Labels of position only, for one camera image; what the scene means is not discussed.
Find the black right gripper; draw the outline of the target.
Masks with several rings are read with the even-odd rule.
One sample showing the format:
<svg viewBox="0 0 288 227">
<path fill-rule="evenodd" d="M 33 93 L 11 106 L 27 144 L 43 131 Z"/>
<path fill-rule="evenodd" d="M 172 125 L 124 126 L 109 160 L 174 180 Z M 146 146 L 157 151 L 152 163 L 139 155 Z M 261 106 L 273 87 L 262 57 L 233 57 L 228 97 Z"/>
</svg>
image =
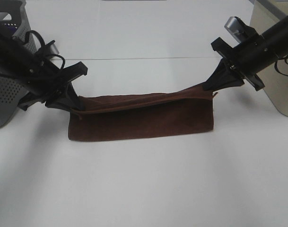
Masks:
<svg viewBox="0 0 288 227">
<path fill-rule="evenodd" d="M 211 45 L 222 59 L 212 75 L 202 84 L 205 91 L 218 91 L 229 87 L 240 87 L 247 80 L 256 91 L 263 88 L 263 81 L 256 75 L 253 62 L 260 54 L 263 36 L 253 27 L 244 26 L 246 39 L 235 47 L 229 46 L 221 38 Z"/>
</svg>

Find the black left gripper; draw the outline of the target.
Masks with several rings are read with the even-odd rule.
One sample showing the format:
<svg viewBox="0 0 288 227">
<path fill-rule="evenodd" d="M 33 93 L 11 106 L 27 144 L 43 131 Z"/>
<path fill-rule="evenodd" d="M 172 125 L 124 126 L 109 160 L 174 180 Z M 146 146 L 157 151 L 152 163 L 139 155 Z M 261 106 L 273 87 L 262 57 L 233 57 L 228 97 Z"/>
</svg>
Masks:
<svg viewBox="0 0 288 227">
<path fill-rule="evenodd" d="M 65 67 L 57 67 L 44 55 L 30 54 L 17 60 L 17 82 L 27 89 L 28 93 L 20 99 L 18 107 L 28 107 L 40 102 L 47 108 L 84 110 L 84 104 L 76 94 L 72 81 L 87 75 L 88 68 L 82 62 Z"/>
</svg>

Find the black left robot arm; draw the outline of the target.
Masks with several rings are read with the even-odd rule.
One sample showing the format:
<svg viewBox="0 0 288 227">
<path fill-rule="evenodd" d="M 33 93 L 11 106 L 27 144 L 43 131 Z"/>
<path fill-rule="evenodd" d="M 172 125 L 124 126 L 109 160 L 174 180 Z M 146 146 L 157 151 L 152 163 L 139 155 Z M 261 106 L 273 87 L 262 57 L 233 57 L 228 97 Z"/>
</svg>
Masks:
<svg viewBox="0 0 288 227">
<path fill-rule="evenodd" d="M 0 77 L 14 80 L 28 91 L 18 103 L 24 111 L 37 102 L 68 112 L 85 109 L 72 81 L 86 75 L 88 68 L 82 62 L 66 67 L 65 59 L 51 51 L 54 43 L 45 43 L 34 30 L 21 40 L 0 22 Z"/>
</svg>

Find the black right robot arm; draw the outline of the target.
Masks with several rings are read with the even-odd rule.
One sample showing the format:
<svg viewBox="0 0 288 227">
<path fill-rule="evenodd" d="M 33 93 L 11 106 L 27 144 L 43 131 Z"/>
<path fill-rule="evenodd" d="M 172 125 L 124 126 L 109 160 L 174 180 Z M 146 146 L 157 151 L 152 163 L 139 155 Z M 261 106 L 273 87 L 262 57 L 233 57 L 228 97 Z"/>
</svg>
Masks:
<svg viewBox="0 0 288 227">
<path fill-rule="evenodd" d="M 211 47 L 222 58 L 212 75 L 202 84 L 205 91 L 240 87 L 247 80 L 256 91 L 265 87 L 258 73 L 271 64 L 288 59 L 288 15 L 262 34 L 239 17 L 230 17 L 226 30 L 238 41 L 231 47 L 217 38 Z"/>
</svg>

